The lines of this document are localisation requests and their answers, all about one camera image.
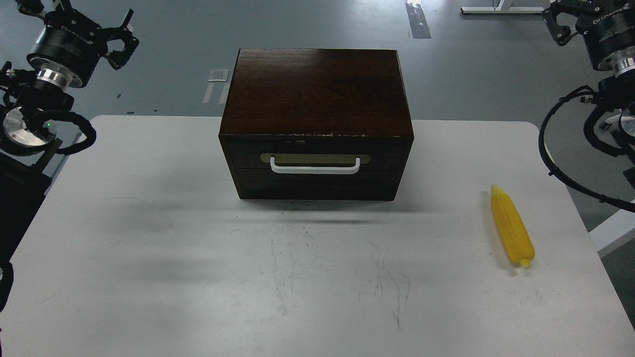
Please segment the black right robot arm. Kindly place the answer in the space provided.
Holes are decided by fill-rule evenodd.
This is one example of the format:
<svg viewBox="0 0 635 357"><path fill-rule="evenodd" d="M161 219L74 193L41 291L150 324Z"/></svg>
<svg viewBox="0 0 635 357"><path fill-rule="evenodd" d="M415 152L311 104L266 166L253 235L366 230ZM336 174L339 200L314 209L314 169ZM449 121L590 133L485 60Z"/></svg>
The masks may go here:
<svg viewBox="0 0 635 357"><path fill-rule="evenodd" d="M545 134L558 109L573 99L594 105L583 124L583 134L597 151L612 157L634 160L635 5L632 0L554 0L542 11L553 40L560 47L577 34L584 40L590 63L596 71L610 75L594 90L583 85L561 97L548 111L538 133L541 159L555 176L570 188L598 201L633 212L633 202L587 189L567 176L547 151Z"/></svg>

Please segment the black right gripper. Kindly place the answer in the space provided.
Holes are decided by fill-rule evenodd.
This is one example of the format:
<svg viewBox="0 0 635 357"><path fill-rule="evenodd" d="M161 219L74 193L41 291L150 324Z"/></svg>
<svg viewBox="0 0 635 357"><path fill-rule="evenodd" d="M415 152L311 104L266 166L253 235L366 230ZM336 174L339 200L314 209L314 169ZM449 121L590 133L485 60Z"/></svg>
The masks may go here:
<svg viewBox="0 0 635 357"><path fill-rule="evenodd" d="M542 18L560 47L581 35L594 70L634 69L632 0L554 0Z"/></svg>

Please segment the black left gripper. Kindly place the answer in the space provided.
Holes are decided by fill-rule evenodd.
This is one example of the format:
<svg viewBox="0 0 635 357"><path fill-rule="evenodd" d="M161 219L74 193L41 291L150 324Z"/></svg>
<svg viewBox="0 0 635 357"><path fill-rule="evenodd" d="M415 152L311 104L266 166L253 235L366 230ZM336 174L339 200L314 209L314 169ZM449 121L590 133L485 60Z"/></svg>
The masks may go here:
<svg viewBox="0 0 635 357"><path fill-rule="evenodd" d="M84 88L101 58L120 70L139 45L130 25L133 9L128 10L120 26L102 27L69 0L55 0L52 11L45 11L40 0L18 0L16 4L20 13L37 17L45 25L27 55L28 63L35 70L65 75L66 87Z"/></svg>

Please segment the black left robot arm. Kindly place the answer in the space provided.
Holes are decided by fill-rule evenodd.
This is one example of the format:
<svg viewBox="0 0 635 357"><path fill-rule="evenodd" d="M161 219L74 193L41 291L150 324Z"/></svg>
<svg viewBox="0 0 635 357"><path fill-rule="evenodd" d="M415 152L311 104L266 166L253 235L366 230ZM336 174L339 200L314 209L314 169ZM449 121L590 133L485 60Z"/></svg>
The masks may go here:
<svg viewBox="0 0 635 357"><path fill-rule="evenodd" d="M46 198L52 177L45 168L55 155L69 156L95 144L97 132L72 111L68 88L84 88L100 59L119 70L139 45L128 10L121 25L102 27L69 0L46 11L40 0L19 0L17 9L42 20L30 69L1 68L1 307L14 282L13 254Z"/></svg>

